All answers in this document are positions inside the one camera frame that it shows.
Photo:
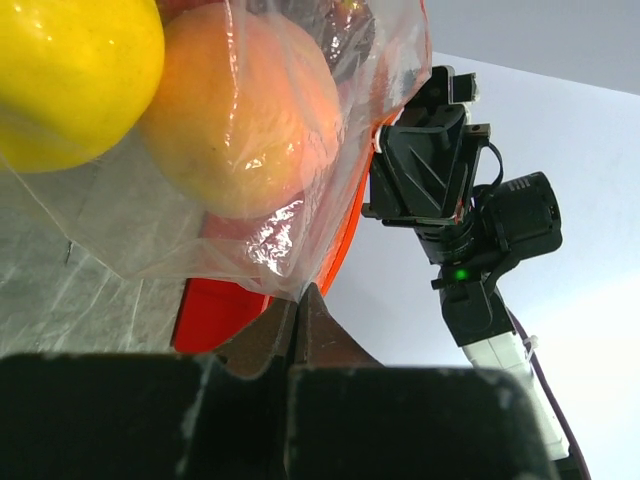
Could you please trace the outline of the red wrinkled fruit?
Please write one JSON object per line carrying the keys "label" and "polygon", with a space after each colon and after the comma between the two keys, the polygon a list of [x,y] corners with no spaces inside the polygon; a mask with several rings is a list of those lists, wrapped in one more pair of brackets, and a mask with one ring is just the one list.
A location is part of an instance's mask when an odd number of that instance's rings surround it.
{"label": "red wrinkled fruit", "polygon": [[332,1],[321,47],[338,85],[345,129],[397,114],[432,70],[424,1]]}

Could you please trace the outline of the clear zip top bag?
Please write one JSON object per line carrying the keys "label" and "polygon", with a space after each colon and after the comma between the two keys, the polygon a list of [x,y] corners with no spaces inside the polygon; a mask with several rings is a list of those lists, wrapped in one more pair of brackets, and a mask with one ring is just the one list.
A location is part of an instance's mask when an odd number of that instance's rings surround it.
{"label": "clear zip top bag", "polygon": [[422,1],[5,1],[1,202],[123,277],[297,297],[431,52]]}

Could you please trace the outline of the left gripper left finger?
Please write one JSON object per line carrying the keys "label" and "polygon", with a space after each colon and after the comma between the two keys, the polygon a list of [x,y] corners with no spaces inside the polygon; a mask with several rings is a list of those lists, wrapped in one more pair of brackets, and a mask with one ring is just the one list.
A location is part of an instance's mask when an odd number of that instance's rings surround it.
{"label": "left gripper left finger", "polygon": [[1,361],[5,479],[279,479],[293,302],[212,353]]}

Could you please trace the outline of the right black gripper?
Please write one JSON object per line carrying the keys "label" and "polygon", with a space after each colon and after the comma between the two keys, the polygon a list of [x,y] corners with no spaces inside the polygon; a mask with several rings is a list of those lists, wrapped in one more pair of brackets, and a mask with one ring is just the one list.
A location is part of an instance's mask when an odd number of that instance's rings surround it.
{"label": "right black gripper", "polygon": [[471,278],[470,262],[480,256],[481,205],[504,176],[489,128],[466,126],[478,95],[475,72],[434,66],[392,125],[374,136],[362,215],[414,230],[446,280]]}

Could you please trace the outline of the peach fruit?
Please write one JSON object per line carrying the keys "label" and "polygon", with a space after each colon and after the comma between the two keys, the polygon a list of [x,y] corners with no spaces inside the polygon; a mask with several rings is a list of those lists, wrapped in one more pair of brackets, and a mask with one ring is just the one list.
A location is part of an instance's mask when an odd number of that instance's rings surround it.
{"label": "peach fruit", "polygon": [[315,40],[281,14],[212,3],[173,19],[139,123],[177,188],[231,219],[267,215],[335,161],[337,86]]}

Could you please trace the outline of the yellow pear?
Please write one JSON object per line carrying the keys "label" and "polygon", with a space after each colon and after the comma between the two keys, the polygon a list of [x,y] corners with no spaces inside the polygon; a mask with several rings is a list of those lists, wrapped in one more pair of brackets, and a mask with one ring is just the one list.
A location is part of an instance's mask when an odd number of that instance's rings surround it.
{"label": "yellow pear", "polygon": [[159,84],[153,1],[1,4],[1,166],[74,168],[116,145]]}

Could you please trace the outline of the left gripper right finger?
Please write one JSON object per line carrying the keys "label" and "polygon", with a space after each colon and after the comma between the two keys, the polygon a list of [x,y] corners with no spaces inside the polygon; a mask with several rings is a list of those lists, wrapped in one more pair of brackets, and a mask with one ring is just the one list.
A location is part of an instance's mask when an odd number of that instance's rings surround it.
{"label": "left gripper right finger", "polygon": [[316,285],[289,372],[290,479],[555,479],[532,405],[496,370],[328,365],[315,327],[334,319]]}

